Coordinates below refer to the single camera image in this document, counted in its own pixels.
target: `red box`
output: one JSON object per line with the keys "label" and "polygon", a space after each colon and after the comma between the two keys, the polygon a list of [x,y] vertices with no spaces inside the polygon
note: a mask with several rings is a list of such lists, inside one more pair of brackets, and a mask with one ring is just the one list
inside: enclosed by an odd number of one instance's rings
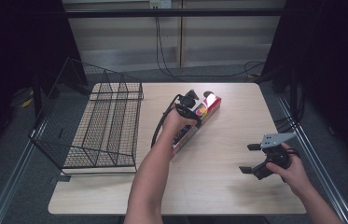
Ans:
{"label": "red box", "polygon": [[[218,110],[220,103],[221,98],[211,93],[193,110],[193,113],[198,115],[202,120],[201,127]],[[180,149],[182,149],[182,147],[188,142],[188,140],[191,139],[191,137],[193,137],[193,135],[200,128],[197,128],[196,126],[187,126],[176,134],[176,137],[173,141],[174,155],[176,155],[180,151]]]}

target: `forearm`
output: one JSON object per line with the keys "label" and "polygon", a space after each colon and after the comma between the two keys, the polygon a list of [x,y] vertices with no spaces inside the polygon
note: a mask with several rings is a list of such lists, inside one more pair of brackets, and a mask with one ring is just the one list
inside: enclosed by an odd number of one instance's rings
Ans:
{"label": "forearm", "polygon": [[173,140],[174,133],[163,131],[145,156],[132,183],[129,211],[145,209],[145,214],[160,213],[162,195],[168,179]]}
{"label": "forearm", "polygon": [[336,224],[342,223],[337,214],[319,195],[314,187],[299,195],[305,209],[314,224]]}

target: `metal wire rack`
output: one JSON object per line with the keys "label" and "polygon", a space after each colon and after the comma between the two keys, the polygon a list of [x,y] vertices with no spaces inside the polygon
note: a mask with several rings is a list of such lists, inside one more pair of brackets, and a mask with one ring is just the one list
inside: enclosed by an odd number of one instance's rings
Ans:
{"label": "metal wire rack", "polygon": [[136,171],[143,97],[139,79],[68,59],[29,137],[63,173],[101,167]]}

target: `right hand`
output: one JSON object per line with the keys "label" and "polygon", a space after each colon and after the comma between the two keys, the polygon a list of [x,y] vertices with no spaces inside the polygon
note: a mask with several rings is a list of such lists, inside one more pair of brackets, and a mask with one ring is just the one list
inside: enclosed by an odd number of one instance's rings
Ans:
{"label": "right hand", "polygon": [[[281,144],[286,150],[290,150],[290,146],[286,143]],[[305,173],[304,166],[302,165],[301,159],[293,154],[290,154],[291,164],[287,169],[269,162],[266,167],[273,173],[280,175],[285,182],[290,186],[293,193],[300,196],[301,193],[305,192],[307,189],[313,188],[307,174]]]}
{"label": "right hand", "polygon": [[168,116],[165,118],[165,121],[162,123],[162,131],[170,132],[174,136],[186,125],[193,126],[196,124],[197,124],[197,120],[183,118],[182,116],[179,115],[179,113],[174,108],[173,110],[169,112]]}

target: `white wall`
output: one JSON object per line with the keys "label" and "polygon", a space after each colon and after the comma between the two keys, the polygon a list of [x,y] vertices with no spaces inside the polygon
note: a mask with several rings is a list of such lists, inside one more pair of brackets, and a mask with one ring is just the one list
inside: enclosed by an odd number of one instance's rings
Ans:
{"label": "white wall", "polygon": [[[180,2],[173,0],[173,7],[182,7]],[[140,0],[63,0],[63,3],[66,9],[149,8],[148,1]],[[284,4],[285,0],[187,0],[183,8],[282,8]],[[265,61],[279,17],[188,17],[183,20],[159,20],[165,61],[168,67],[178,67]],[[158,68],[154,18],[69,21],[83,62],[116,71]]]}

